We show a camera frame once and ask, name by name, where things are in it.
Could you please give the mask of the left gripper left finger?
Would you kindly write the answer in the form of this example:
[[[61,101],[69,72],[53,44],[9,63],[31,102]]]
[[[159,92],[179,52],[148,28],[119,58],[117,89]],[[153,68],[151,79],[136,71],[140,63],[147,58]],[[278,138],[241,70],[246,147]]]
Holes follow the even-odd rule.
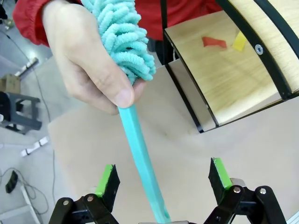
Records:
[[[112,215],[120,179],[116,166],[105,166],[102,178],[94,193],[74,201],[69,197],[60,198],[51,215],[50,224],[116,224]]]

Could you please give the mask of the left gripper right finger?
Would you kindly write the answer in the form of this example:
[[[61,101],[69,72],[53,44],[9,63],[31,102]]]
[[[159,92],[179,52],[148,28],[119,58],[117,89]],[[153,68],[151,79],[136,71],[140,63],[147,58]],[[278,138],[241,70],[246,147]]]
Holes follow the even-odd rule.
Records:
[[[206,224],[230,224],[235,216],[246,216],[251,224],[286,223],[271,187],[248,189],[242,179],[228,176],[220,158],[211,158],[208,178],[217,206]]]

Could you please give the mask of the person's right hand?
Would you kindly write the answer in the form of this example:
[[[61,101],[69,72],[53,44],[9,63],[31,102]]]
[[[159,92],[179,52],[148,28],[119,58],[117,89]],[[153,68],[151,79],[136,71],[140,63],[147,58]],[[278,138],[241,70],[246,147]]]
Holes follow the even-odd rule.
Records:
[[[141,96],[145,81],[131,85],[102,45],[95,17],[82,5],[52,0],[43,7],[47,40],[68,93],[110,114]]]

